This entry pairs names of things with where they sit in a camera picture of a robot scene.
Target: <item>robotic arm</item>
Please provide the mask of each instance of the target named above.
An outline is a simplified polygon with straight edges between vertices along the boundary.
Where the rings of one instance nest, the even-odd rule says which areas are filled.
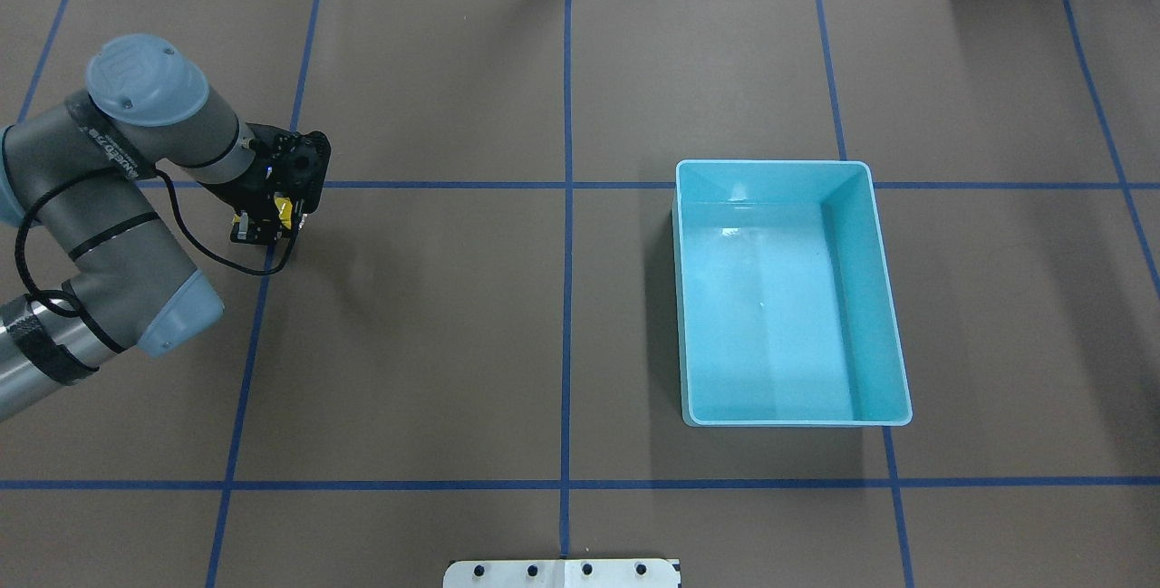
[[[16,270],[29,293],[0,306],[0,421],[75,384],[137,346],[160,356],[212,325],[224,306],[142,195],[162,176],[183,234],[252,275],[276,273],[329,162],[326,135],[246,124],[195,64],[153,35],[124,35],[90,60],[86,89],[0,130],[0,220],[20,227]],[[234,209],[231,240],[287,238],[274,270],[215,256],[184,227],[169,159]],[[79,274],[41,290],[24,262],[28,228],[45,225]]]

